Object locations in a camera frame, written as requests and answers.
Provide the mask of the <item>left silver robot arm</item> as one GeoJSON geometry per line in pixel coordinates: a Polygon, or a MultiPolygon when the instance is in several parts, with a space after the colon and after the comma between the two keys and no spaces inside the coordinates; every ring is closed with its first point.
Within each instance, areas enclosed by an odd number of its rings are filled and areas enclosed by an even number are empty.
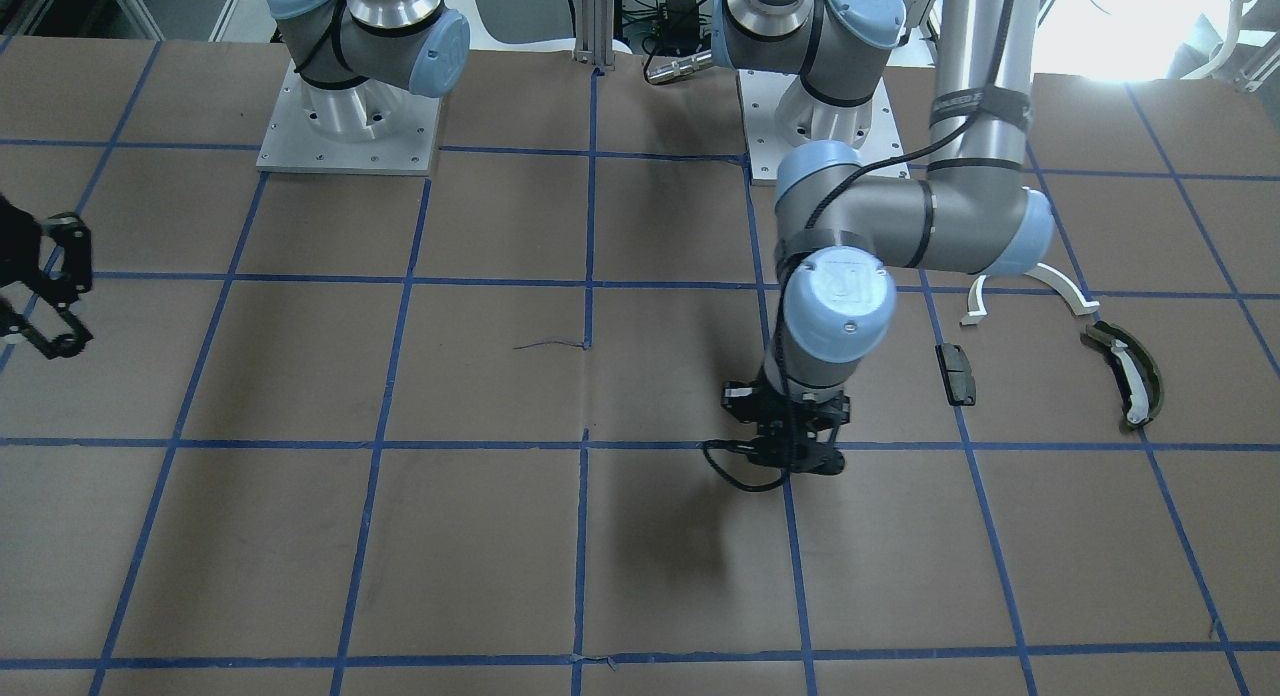
{"type": "MultiPolygon", "coordinates": [[[[713,61],[794,75],[790,107],[814,116],[869,107],[904,0],[713,0],[713,61]]],[[[774,273],[780,299],[762,367],[721,404],[748,441],[701,452],[791,473],[840,473],[844,386],[887,335],[892,267],[1020,275],[1051,241],[1050,205],[1021,180],[1033,119],[1030,58],[1039,0],[943,0],[929,141],[867,162],[810,122],[780,162],[774,273]]]]}

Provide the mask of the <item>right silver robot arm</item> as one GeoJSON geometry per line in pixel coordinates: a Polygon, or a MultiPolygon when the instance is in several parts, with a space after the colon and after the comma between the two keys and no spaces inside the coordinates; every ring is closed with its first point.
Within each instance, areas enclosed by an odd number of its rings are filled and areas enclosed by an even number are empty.
{"type": "MultiPolygon", "coordinates": [[[[425,177],[442,99],[462,75],[470,26],[445,0],[265,0],[288,52],[256,166],[280,175],[425,177]]],[[[84,351],[73,304],[93,287],[93,241],[77,212],[33,217],[3,203],[3,283],[27,287],[65,331],[47,336],[9,301],[6,344],[47,360],[84,351]]]]}

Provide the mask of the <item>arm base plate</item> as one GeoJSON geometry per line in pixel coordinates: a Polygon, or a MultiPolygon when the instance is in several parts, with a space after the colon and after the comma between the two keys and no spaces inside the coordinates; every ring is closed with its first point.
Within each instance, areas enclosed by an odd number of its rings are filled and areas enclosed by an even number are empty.
{"type": "Polygon", "coordinates": [[[317,90],[291,61],[256,166],[292,175],[429,177],[442,100],[366,81],[317,90]]]}
{"type": "Polygon", "coordinates": [[[809,102],[796,75],[739,70],[739,99],[754,186],[776,186],[780,162],[812,139],[844,139],[861,162],[879,162],[904,154],[899,125],[884,81],[860,107],[827,107],[809,102]]]}

